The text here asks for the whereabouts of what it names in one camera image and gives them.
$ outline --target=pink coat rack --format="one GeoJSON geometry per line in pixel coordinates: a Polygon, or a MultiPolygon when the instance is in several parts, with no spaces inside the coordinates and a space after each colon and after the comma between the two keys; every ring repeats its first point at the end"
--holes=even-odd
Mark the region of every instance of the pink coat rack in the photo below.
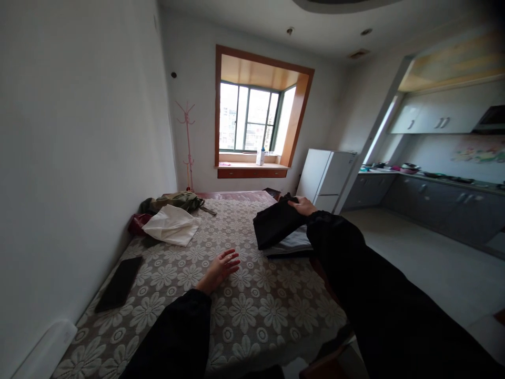
{"type": "Polygon", "coordinates": [[[188,135],[188,162],[184,162],[183,163],[186,165],[186,168],[187,168],[187,172],[188,172],[188,186],[186,187],[186,190],[187,191],[191,191],[191,192],[194,192],[194,188],[193,188],[193,164],[194,164],[194,159],[191,158],[191,147],[190,147],[190,144],[189,144],[189,126],[190,125],[193,125],[195,122],[189,122],[189,112],[193,109],[193,107],[195,106],[194,104],[191,106],[190,109],[188,109],[188,103],[186,102],[186,110],[184,110],[184,108],[181,107],[181,105],[176,102],[177,105],[179,106],[179,108],[181,108],[184,112],[184,121],[181,121],[179,119],[177,119],[177,121],[179,121],[181,124],[186,124],[186,133],[188,135]]]}

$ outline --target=hand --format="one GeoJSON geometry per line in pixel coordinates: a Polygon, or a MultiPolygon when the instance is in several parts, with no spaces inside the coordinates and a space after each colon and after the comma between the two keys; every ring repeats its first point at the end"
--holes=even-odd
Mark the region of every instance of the hand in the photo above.
{"type": "Polygon", "coordinates": [[[211,262],[205,276],[198,282],[196,289],[210,295],[230,274],[238,271],[240,260],[235,249],[222,252],[211,262]]]}
{"type": "Polygon", "coordinates": [[[296,211],[303,216],[310,216],[312,213],[317,211],[317,208],[310,202],[309,199],[303,196],[295,196],[298,199],[298,203],[288,201],[296,211]]]}

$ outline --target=countertop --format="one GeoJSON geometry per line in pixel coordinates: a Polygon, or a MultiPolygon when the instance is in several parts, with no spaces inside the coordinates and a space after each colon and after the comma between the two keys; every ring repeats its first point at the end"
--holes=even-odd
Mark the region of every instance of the countertop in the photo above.
{"type": "Polygon", "coordinates": [[[427,176],[424,176],[423,174],[404,174],[399,171],[380,171],[380,172],[363,172],[360,171],[359,175],[403,175],[403,176],[409,176],[413,177],[416,179],[421,179],[421,180],[426,180],[429,182],[437,182],[437,183],[442,183],[442,184],[447,184],[451,185],[454,187],[461,187],[461,188],[466,188],[468,190],[473,190],[473,191],[482,191],[482,192],[487,192],[493,195],[500,195],[500,196],[505,196],[505,190],[498,189],[496,187],[496,183],[488,183],[488,182],[480,182],[480,181],[475,181],[472,184],[466,184],[466,183],[459,183],[459,182],[453,182],[447,179],[436,179],[436,178],[429,178],[427,176]]]}

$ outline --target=wooden drawer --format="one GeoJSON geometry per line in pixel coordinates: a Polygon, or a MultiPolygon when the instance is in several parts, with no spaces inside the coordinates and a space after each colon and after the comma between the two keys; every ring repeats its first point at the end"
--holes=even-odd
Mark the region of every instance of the wooden drawer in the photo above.
{"type": "Polygon", "coordinates": [[[265,177],[286,177],[286,169],[246,169],[246,168],[219,168],[217,170],[218,179],[244,179],[244,178],[265,178],[265,177]]]}

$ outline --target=floral bedspread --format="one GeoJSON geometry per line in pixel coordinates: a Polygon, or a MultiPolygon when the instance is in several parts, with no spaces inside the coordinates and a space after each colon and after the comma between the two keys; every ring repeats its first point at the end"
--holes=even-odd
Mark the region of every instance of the floral bedspread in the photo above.
{"type": "Polygon", "coordinates": [[[242,263],[211,295],[208,376],[239,377],[289,362],[334,338],[346,315],[308,259],[269,261],[258,250],[253,218],[268,206],[207,200],[206,207],[218,214],[193,214],[201,217],[201,226],[187,247],[160,243],[145,249],[141,238],[133,239],[120,261],[136,256],[144,261],[126,304],[94,313],[116,265],[77,323],[53,378],[119,377],[163,309],[194,287],[210,261],[229,248],[242,263]]]}

